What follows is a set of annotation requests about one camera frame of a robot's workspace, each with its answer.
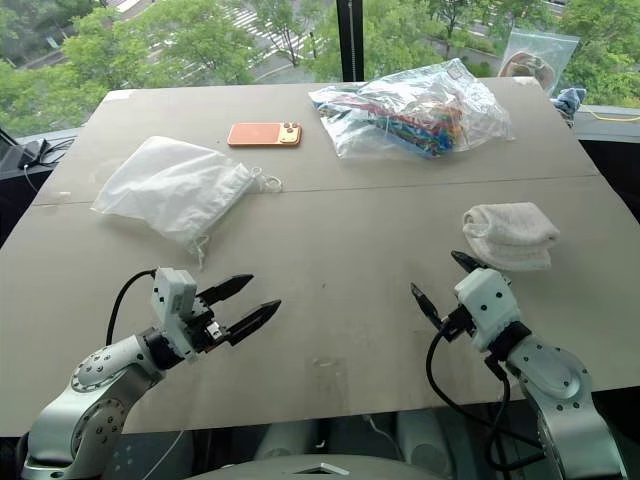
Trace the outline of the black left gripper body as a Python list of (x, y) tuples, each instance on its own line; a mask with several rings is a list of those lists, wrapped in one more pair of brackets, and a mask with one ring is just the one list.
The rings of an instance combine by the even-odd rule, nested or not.
[(214, 312), (196, 296), (182, 318), (183, 333), (196, 353), (207, 353), (229, 340), (228, 329), (215, 320)]

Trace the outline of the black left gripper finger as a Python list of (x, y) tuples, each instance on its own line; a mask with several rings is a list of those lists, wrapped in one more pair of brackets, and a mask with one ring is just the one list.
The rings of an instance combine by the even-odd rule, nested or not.
[(239, 293), (253, 278), (253, 274), (234, 275), (201, 291), (196, 297), (206, 305), (213, 305)]
[(226, 329), (224, 342), (235, 346), (266, 324), (277, 312), (280, 299), (263, 303)]

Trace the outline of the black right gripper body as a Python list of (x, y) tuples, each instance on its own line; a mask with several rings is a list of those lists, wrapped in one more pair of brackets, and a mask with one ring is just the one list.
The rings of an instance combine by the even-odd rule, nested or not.
[(448, 340), (466, 332), (493, 341), (513, 322), (513, 294), (504, 277), (467, 277), (454, 287), (457, 308), (447, 317)]

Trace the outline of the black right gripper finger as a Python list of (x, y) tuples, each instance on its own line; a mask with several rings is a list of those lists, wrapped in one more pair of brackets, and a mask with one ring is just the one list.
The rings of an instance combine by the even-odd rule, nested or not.
[(486, 264), (484, 262), (463, 251), (452, 250), (451, 256), (467, 273), (471, 273), (476, 269), (486, 268)]
[(410, 283), (410, 291), (422, 313), (437, 330), (440, 330), (443, 322), (435, 305), (414, 282)]

